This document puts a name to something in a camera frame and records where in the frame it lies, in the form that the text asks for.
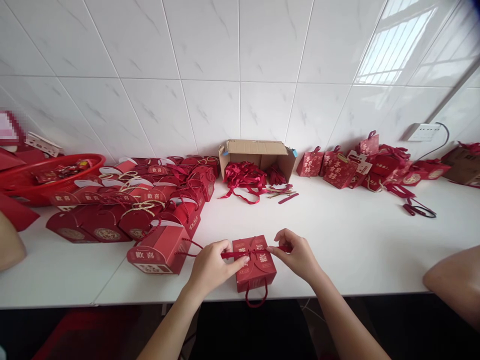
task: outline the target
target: human hand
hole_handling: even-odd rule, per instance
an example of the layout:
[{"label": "human hand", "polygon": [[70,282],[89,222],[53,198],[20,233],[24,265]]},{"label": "human hand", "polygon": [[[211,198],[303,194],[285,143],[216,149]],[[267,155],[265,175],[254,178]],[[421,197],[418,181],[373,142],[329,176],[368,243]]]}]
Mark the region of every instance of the human hand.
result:
[{"label": "human hand", "polygon": [[250,258],[242,256],[233,263],[227,264],[220,256],[231,253],[232,244],[228,240],[212,242],[205,246],[196,256],[190,279],[185,287],[201,297],[201,301],[215,288],[246,265]]},{"label": "human hand", "polygon": [[290,254],[273,246],[268,246],[266,249],[283,261],[295,274],[309,284],[318,277],[322,269],[310,249],[307,239],[285,228],[276,234],[274,241],[278,242],[280,246],[292,247],[293,250]]}]

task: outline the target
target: wall socket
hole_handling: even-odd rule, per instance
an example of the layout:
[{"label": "wall socket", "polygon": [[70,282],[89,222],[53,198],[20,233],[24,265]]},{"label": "wall socket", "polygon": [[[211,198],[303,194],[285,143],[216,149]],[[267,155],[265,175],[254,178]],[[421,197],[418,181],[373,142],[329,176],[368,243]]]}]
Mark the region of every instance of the wall socket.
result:
[{"label": "wall socket", "polygon": [[438,124],[415,123],[405,133],[405,141],[432,141],[440,131]]}]

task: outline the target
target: box lid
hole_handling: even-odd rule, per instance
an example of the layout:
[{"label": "box lid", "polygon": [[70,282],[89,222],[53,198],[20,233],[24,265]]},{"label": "box lid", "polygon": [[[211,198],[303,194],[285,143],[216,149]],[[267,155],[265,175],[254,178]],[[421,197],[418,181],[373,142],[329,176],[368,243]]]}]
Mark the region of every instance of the box lid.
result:
[{"label": "box lid", "polygon": [[229,154],[288,155],[281,141],[230,139],[225,150]]}]

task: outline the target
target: white tile wall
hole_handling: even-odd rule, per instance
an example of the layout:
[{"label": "white tile wall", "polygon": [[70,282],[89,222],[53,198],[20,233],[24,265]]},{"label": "white tile wall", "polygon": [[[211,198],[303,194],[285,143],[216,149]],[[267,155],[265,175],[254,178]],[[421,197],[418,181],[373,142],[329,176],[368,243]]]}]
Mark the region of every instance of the white tile wall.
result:
[{"label": "white tile wall", "polygon": [[[68,153],[404,142],[480,56],[468,0],[0,0],[0,107]],[[437,116],[480,141],[477,71]]]}]

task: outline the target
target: white tabletop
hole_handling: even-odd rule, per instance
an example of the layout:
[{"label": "white tabletop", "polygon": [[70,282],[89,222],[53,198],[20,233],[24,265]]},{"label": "white tabletop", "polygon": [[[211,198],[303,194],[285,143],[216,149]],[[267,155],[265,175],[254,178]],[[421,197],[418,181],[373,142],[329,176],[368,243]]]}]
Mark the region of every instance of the white tabletop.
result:
[{"label": "white tabletop", "polygon": [[34,210],[20,233],[26,258],[0,272],[0,309],[92,306],[133,243],[72,244],[45,228],[56,208]]},{"label": "white tabletop", "polygon": [[[422,276],[431,266],[480,244],[480,190],[472,187],[444,178],[411,187],[421,203],[437,212],[438,218],[429,219],[410,216],[402,208],[405,201],[386,191],[373,193],[363,187],[338,190],[320,177],[296,174],[290,182],[300,195],[281,205],[280,196],[268,199],[263,195],[255,205],[233,195],[217,199],[227,192],[227,187],[217,182],[194,240],[207,245],[265,235],[268,244],[274,245],[277,231],[289,228],[308,239],[318,262],[344,296],[424,292]],[[190,252],[197,252],[195,246]],[[174,302],[193,262],[187,258],[180,275],[154,275],[142,273],[124,260],[95,303]],[[269,299],[314,296],[280,260],[274,258],[274,262],[277,275],[268,287]],[[254,289],[249,297],[260,299],[263,294],[264,289]],[[237,293],[232,277],[207,300],[244,297],[245,293]]]}]

